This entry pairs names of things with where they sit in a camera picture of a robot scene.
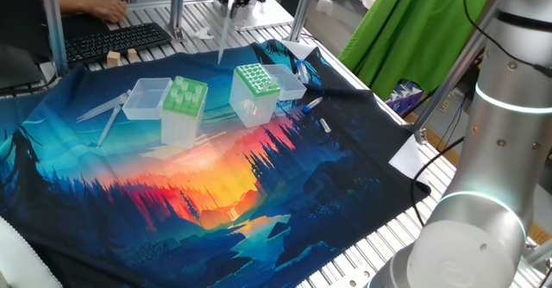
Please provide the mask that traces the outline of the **person bare hand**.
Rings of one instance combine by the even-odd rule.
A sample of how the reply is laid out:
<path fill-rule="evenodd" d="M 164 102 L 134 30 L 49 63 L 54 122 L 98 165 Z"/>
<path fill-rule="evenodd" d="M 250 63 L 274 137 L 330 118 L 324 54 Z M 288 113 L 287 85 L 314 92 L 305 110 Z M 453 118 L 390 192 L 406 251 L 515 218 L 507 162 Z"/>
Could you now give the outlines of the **person bare hand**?
<path fill-rule="evenodd" d="M 85 12 L 110 23 L 118 23 L 125 16 L 128 5 L 121 0 L 87 0 Z"/>

